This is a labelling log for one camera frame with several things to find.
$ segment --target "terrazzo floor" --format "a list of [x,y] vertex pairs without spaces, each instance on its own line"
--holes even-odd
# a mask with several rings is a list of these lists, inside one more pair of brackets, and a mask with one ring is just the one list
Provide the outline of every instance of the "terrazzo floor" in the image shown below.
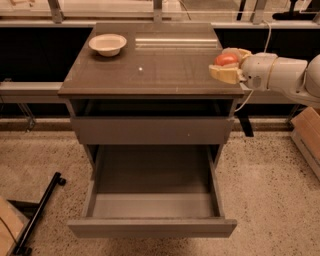
[[56,171],[56,187],[29,239],[32,255],[320,255],[320,182],[284,122],[253,122],[255,137],[235,125],[217,168],[230,238],[79,239],[67,227],[80,218],[91,166],[67,120],[0,120],[0,194],[38,202]]

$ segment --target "cabinet top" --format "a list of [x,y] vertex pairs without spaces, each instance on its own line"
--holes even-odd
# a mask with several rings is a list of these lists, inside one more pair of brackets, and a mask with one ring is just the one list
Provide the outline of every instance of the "cabinet top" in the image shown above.
[[[127,39],[120,53],[103,57],[90,49],[96,35]],[[242,97],[240,85],[213,79],[209,65],[222,47],[204,23],[98,23],[67,75],[63,97]]]

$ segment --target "cardboard box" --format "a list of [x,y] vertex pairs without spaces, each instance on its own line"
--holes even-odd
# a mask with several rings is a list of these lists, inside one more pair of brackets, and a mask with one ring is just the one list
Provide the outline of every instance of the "cardboard box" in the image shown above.
[[292,123],[291,138],[320,180],[320,109],[308,107]]
[[[16,240],[18,240],[29,221],[21,212],[1,196],[0,217],[8,226]],[[15,243],[2,221],[0,223],[0,256],[7,256],[11,255],[11,251],[13,250]]]

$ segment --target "gray cabinet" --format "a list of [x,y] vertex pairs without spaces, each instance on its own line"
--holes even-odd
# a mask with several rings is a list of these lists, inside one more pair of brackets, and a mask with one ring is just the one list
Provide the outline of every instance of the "gray cabinet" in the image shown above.
[[[59,92],[93,168],[82,216],[68,223],[79,237],[228,237],[236,227],[224,216],[215,169],[243,92],[209,75],[218,41],[184,54],[135,47],[141,33],[174,31],[216,39],[208,24],[97,24],[91,36],[124,34],[127,48],[101,59],[86,44]],[[184,67],[170,79],[157,69],[168,60]],[[127,80],[140,65],[142,77]],[[110,69],[112,78],[100,73]]]

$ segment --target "black metal stand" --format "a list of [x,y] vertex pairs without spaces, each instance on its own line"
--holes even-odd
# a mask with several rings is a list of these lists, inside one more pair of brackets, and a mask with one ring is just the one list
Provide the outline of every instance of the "black metal stand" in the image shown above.
[[242,130],[244,131],[246,137],[254,137],[253,129],[249,120],[248,113],[245,109],[236,113],[236,116],[239,118]]
[[243,12],[244,7],[246,5],[246,1],[247,0],[241,0],[240,7],[239,7],[239,12],[238,12],[238,15],[237,15],[237,20],[241,20],[241,18],[242,18],[242,12]]
[[9,201],[14,205],[17,209],[19,209],[22,213],[24,213],[27,217],[32,215],[32,218],[29,220],[28,225],[24,229],[23,233],[20,236],[20,239],[13,249],[13,255],[30,255],[32,249],[30,247],[26,247],[27,240],[32,233],[34,227],[37,224],[38,219],[41,216],[41,213],[48,202],[51,193],[53,192],[55,186],[59,184],[60,186],[64,186],[66,184],[66,180],[61,178],[61,173],[56,172],[47,187],[44,195],[42,196],[40,203],[27,203],[27,202],[19,202],[19,201]]

